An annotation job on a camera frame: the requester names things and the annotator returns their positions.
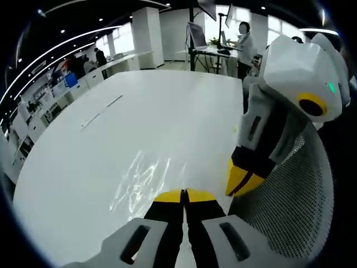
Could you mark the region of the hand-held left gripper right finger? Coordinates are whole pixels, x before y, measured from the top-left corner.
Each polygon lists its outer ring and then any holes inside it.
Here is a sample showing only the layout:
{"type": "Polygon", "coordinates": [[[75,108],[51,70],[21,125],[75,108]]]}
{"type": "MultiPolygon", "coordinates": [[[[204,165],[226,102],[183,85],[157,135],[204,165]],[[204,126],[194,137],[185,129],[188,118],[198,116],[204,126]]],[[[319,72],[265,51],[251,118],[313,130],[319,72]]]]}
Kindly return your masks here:
{"type": "Polygon", "coordinates": [[[236,215],[227,216],[215,197],[187,188],[189,241],[197,267],[279,267],[266,237],[236,215]]]}

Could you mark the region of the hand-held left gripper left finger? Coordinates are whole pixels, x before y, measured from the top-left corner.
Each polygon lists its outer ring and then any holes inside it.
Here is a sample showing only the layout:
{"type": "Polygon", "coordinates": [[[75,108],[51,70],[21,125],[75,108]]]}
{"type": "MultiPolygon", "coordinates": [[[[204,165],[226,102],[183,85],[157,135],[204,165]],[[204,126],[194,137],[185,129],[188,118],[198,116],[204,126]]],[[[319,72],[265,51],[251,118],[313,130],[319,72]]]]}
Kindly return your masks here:
{"type": "Polygon", "coordinates": [[[65,267],[175,267],[183,239],[182,190],[154,199],[143,218],[135,218],[105,238],[100,252],[65,267]]]}

